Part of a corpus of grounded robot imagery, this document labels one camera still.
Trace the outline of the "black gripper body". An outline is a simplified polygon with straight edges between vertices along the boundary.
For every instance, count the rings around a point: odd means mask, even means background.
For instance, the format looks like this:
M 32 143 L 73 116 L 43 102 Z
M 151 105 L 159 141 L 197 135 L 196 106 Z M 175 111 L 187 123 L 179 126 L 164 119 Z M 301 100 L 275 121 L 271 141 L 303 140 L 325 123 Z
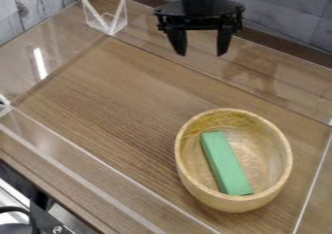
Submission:
M 231 0 L 177 0 L 157 6 L 153 14 L 157 17 L 157 28 L 212 30 L 229 26 L 236 32 L 243 29 L 245 6 Z

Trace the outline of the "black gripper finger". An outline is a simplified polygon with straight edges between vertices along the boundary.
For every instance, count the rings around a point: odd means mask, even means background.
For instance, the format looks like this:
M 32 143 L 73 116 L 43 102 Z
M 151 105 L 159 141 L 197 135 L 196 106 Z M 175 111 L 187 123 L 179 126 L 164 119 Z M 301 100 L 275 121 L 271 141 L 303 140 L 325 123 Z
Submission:
M 165 34 L 175 52 L 184 56 L 187 53 L 187 31 L 177 27 L 169 26 L 165 29 Z
M 228 47 L 232 38 L 232 27 L 224 25 L 217 29 L 216 36 L 216 55 L 221 56 L 228 52 Z

